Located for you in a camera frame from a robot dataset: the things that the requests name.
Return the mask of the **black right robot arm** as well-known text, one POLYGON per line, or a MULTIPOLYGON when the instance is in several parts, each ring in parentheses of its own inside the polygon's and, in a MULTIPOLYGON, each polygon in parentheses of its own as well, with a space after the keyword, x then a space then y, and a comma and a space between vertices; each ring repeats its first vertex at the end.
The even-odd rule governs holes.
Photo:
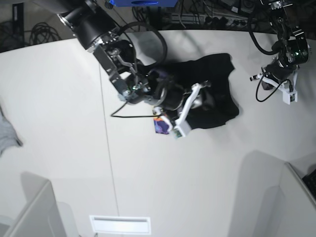
POLYGON ((166 60, 167 43, 159 31, 143 24, 162 46, 161 57, 144 65, 137 59, 132 40, 121 38, 135 23, 120 26, 96 1, 39 0, 37 5, 56 14, 83 48, 94 55, 125 105, 150 104, 153 116, 161 118, 169 131, 180 137, 192 130, 187 117, 190 110, 202 105, 201 91, 210 83, 205 81, 185 88, 171 75, 161 74, 158 68, 166 60))

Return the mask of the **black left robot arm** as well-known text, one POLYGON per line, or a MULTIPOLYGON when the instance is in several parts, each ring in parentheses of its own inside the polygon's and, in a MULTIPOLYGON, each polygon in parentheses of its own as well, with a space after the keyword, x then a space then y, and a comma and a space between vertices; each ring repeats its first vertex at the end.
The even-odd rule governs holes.
POLYGON ((296 6, 293 0, 260 0, 247 21, 248 32, 256 48, 265 55, 274 56, 272 62, 262 68, 262 75, 277 85, 289 80, 309 59, 309 45, 300 27, 296 6), (253 18, 259 13, 267 16, 272 31, 277 35, 270 51, 260 46, 253 33, 253 18))

